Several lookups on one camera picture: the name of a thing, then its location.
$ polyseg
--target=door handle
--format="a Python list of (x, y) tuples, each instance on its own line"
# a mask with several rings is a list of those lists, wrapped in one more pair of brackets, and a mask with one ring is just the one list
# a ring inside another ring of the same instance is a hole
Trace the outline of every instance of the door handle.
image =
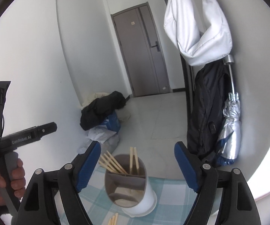
[(160, 52), (160, 47), (158, 41), (155, 41), (155, 46), (151, 46), (151, 48), (157, 47), (157, 52)]

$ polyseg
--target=hanging jacket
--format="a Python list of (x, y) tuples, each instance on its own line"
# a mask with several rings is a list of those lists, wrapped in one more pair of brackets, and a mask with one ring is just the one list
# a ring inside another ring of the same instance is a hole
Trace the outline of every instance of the hanging jacket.
[(190, 124), (187, 130), (187, 148), (201, 161), (214, 153), (224, 120), (223, 109), (230, 89), (230, 75), (222, 60), (206, 64), (196, 75), (196, 90)]
[(203, 14), (193, 0), (168, 0), (164, 30), (191, 66), (224, 58), (232, 49), (227, 19), (216, 0), (202, 0)]

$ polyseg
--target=doorway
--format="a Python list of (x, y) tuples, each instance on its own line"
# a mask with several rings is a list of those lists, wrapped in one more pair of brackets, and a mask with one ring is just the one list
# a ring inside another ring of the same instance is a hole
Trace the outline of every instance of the doorway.
[(134, 97), (170, 92), (157, 29), (148, 3), (112, 15)]

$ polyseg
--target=silver umbrella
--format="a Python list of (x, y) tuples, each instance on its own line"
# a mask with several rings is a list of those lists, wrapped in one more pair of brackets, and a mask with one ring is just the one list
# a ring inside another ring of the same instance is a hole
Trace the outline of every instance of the silver umbrella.
[(232, 93), (229, 93), (229, 98), (226, 100), (223, 114), (225, 120), (222, 131), (217, 141), (217, 165), (231, 165), (238, 157), (241, 141), (241, 122), (240, 118), (240, 101), (238, 93), (234, 89), (233, 73), (231, 64), (234, 63), (232, 55), (227, 55), (223, 58), (225, 65), (229, 66), (230, 78), (232, 84)]

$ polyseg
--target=metal umbrella handle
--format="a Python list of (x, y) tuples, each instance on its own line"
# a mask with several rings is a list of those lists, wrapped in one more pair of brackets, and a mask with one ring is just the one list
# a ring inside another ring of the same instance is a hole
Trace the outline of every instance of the metal umbrella handle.
[(230, 78), (231, 78), (231, 85), (232, 85), (232, 93), (229, 93), (229, 100), (230, 101), (239, 101), (239, 96), (238, 93), (235, 92), (235, 87), (234, 87), (234, 79), (233, 79), (233, 72), (232, 72), (232, 67), (231, 65), (234, 64), (234, 58), (231, 54), (225, 56), (223, 58), (223, 63), (224, 65), (229, 66), (229, 71), (230, 71)]

